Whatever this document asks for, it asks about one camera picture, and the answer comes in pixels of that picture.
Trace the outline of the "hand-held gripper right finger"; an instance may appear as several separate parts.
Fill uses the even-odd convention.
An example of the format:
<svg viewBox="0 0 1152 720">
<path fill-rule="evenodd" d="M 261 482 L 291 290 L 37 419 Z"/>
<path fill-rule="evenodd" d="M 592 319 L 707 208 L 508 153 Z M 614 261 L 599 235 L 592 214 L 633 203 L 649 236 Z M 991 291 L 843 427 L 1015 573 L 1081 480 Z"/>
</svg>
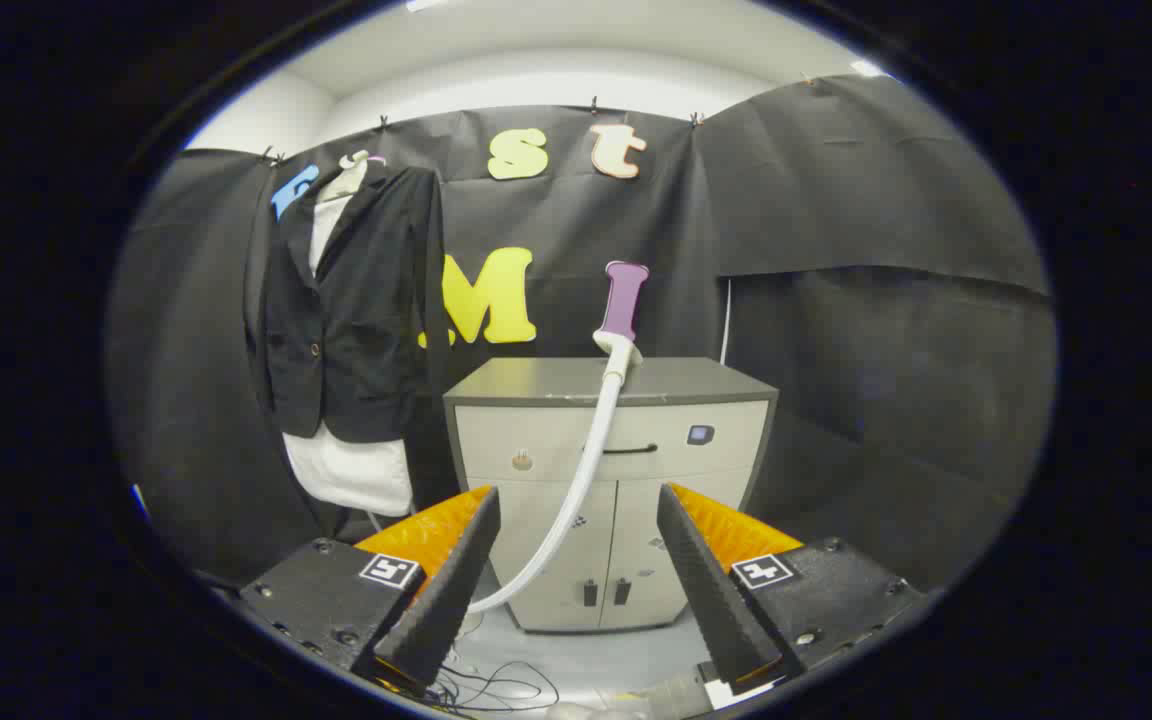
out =
<svg viewBox="0 0 1152 720">
<path fill-rule="evenodd" d="M 732 691 L 835 666 L 927 602 L 851 541 L 799 541 L 679 483 L 660 487 L 657 525 Z"/>
</svg>

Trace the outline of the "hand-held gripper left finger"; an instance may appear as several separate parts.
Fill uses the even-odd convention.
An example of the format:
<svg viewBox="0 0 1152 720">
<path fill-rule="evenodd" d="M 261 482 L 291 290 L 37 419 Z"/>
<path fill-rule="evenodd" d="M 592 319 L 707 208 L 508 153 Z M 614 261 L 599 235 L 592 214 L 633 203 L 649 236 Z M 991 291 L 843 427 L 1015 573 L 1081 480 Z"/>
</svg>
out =
<svg viewBox="0 0 1152 720">
<path fill-rule="evenodd" d="M 420 696 L 470 612 L 499 529 L 497 488 L 471 488 L 364 541 L 312 539 L 238 596 L 308 655 Z"/>
</svg>

